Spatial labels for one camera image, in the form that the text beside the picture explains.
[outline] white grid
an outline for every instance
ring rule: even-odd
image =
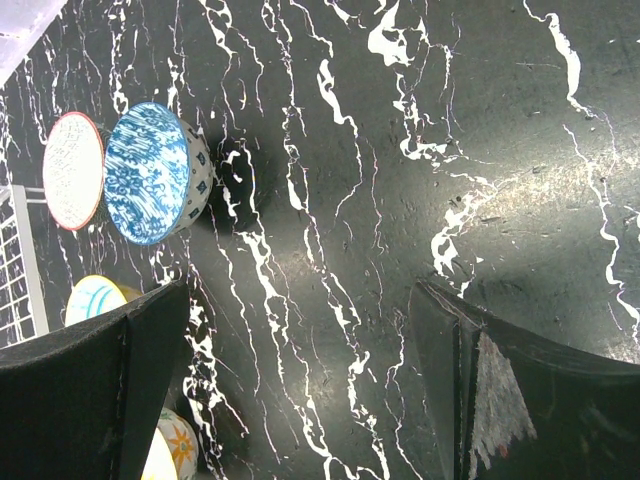
[[[49,331],[27,203],[23,187],[0,187],[0,348]]]

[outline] red rim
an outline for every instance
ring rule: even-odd
[[[96,137],[98,138],[98,143],[100,144],[100,163],[101,163],[101,172],[102,174],[100,175],[100,194],[98,195],[98,200],[96,201],[95,205],[93,206],[93,208],[91,209],[91,213],[89,214],[89,217],[84,220],[84,222],[82,222],[82,224],[80,224],[79,226],[74,226],[74,227],[70,227],[68,225],[65,225],[64,223],[62,223],[61,221],[59,221],[55,214],[51,211],[51,208],[49,208],[49,213],[51,213],[51,216],[53,217],[53,219],[56,221],[56,223],[58,225],[60,225],[62,228],[64,228],[65,230],[70,230],[72,232],[78,231],[81,228],[83,228],[84,226],[87,225],[87,223],[89,223],[89,221],[93,218],[93,216],[96,213],[96,210],[98,209],[98,205],[100,204],[100,200],[102,199],[102,190],[104,189],[104,154],[105,154],[105,145],[102,143],[102,137],[100,137],[100,132],[98,131],[98,127],[96,127],[96,124],[93,123],[93,120],[91,120],[91,118],[89,118],[88,115],[82,113],[82,112],[67,112],[64,115],[62,115],[58,120],[56,120],[56,123],[53,124],[53,127],[51,127],[51,130],[49,131],[49,136],[51,136],[51,132],[53,132],[53,130],[56,128],[56,126],[58,125],[58,123],[60,123],[65,117],[69,117],[72,115],[80,115],[81,117],[83,117],[91,126],[91,128],[93,128],[94,133],[96,134]],[[49,143],[47,142],[47,147],[44,150],[44,160],[46,160],[47,158],[47,148],[49,147]],[[44,161],[42,163],[42,183],[43,183],[43,187],[44,187],[44,196],[45,198],[47,198],[47,182],[44,179]]]

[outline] yellow rim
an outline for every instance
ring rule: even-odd
[[[111,288],[113,288],[113,291],[120,296],[120,300],[122,300],[122,303],[127,303],[127,298],[122,293],[122,290],[120,290],[120,287],[118,287],[115,283],[113,283],[107,277],[103,277],[102,275],[87,275],[86,277],[83,277],[78,283],[76,283],[73,287],[73,290],[71,290],[71,295],[69,296],[69,300],[67,301],[67,311],[64,316],[65,325],[67,324],[67,317],[69,315],[69,306],[73,303],[76,293],[79,290],[78,287],[82,286],[84,283],[89,282],[91,279],[99,279],[102,282],[104,282],[106,285],[109,285]]]

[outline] blue floral pattern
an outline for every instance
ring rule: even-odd
[[[118,122],[105,158],[104,193],[114,224],[128,240],[157,243],[178,224],[191,177],[180,120],[157,103],[141,103]]]

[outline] black marble surface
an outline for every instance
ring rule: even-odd
[[[31,207],[51,328],[87,274],[188,276],[214,477],[435,479],[416,278],[640,360],[639,67],[628,0],[70,0],[0,90],[0,177],[42,186],[70,110],[202,128],[211,209],[162,244]]]

